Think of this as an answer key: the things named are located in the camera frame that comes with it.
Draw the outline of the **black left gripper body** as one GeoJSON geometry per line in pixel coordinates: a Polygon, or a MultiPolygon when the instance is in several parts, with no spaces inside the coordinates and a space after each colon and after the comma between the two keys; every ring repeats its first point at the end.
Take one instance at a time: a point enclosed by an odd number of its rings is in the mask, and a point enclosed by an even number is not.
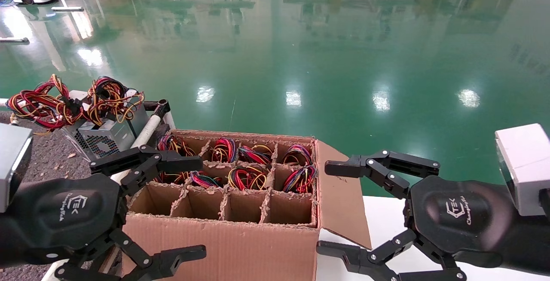
{"type": "Polygon", "coordinates": [[[102,174],[22,184],[1,213],[1,268],[71,258],[120,220],[120,194],[102,174]]]}

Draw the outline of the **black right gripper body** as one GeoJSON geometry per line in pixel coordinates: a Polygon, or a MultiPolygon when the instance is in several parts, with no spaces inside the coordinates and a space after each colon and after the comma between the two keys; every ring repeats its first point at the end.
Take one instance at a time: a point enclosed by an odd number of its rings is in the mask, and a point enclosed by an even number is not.
{"type": "Polygon", "coordinates": [[[407,203],[414,229],[435,252],[478,267],[503,264],[502,244],[515,218],[507,187],[430,176],[410,188],[407,203]]]}

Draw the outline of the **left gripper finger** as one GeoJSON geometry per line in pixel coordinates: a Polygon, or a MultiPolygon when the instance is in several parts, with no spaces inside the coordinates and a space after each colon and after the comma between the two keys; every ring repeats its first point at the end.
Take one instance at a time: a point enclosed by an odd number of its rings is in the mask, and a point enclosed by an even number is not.
{"type": "Polygon", "coordinates": [[[155,281],[173,277],[183,262],[200,260],[206,257],[203,244],[173,248],[150,256],[120,228],[108,230],[99,238],[77,251],[67,263],[55,270],[55,277],[61,281],[155,281]],[[98,269],[83,269],[88,261],[104,259],[108,250],[117,246],[135,263],[133,270],[118,277],[102,273],[98,269]]]}
{"type": "Polygon", "coordinates": [[[156,150],[148,145],[124,150],[105,156],[90,164],[92,174],[114,174],[129,171],[120,179],[124,195],[135,195],[160,173],[177,174],[199,171],[203,161],[199,156],[181,156],[175,150],[156,150]]]}

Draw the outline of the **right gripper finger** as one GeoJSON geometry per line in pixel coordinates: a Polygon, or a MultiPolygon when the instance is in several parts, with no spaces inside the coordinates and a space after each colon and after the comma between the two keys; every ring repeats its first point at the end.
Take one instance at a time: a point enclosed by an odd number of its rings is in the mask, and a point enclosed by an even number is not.
{"type": "Polygon", "coordinates": [[[342,260],[348,272],[367,275],[374,281],[465,281],[467,279],[450,255],[439,255],[432,252],[436,262],[442,269],[421,272],[396,273],[387,263],[408,250],[415,244],[424,248],[428,244],[421,239],[421,235],[412,229],[407,229],[395,236],[392,240],[369,251],[351,244],[341,244],[330,241],[319,241],[316,251],[342,260]]]}
{"type": "Polygon", "coordinates": [[[410,154],[381,150],[375,154],[353,155],[346,161],[328,160],[324,172],[332,177],[367,177],[397,199],[407,198],[410,183],[400,174],[421,179],[438,175],[440,164],[410,154]]]}

